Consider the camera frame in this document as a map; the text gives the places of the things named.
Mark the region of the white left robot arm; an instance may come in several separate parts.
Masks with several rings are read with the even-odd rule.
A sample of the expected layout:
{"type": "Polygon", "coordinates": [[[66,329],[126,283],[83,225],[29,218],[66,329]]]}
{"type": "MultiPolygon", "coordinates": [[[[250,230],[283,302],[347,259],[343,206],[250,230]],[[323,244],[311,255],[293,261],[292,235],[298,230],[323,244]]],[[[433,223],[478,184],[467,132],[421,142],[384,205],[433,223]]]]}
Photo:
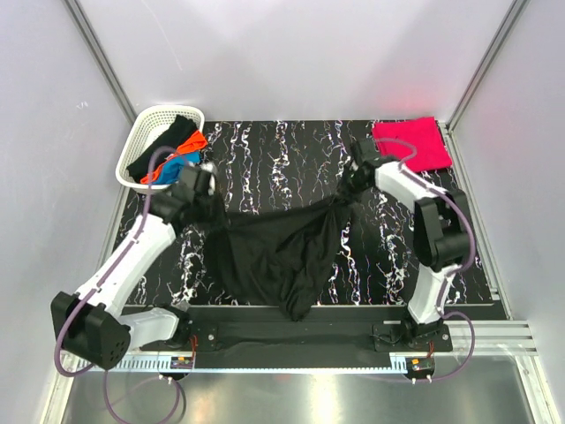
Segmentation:
{"type": "Polygon", "coordinates": [[[59,292],[50,311],[61,375],[67,351],[103,370],[115,367],[126,353],[154,342],[170,349],[190,341],[191,321],[178,307],[152,307],[134,314],[123,309],[133,289],[184,229],[210,216],[217,198],[217,169],[212,163],[185,166],[168,188],[149,190],[142,213],[102,267],[74,293],[59,292]]]}

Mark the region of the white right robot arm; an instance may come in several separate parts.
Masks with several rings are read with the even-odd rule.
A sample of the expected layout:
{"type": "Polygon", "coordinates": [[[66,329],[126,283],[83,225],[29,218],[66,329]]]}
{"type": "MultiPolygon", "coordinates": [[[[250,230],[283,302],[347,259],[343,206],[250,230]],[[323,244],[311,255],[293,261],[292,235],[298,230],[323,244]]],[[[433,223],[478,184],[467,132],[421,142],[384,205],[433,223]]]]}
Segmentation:
{"type": "Polygon", "coordinates": [[[376,188],[396,198],[413,214],[418,279],[407,306],[411,322],[400,331],[406,347],[420,350],[433,338],[428,324],[443,318],[455,274],[469,267],[476,254],[466,194],[450,193],[428,183],[404,164],[388,158],[352,161],[348,172],[346,184],[352,192],[376,188]]]}

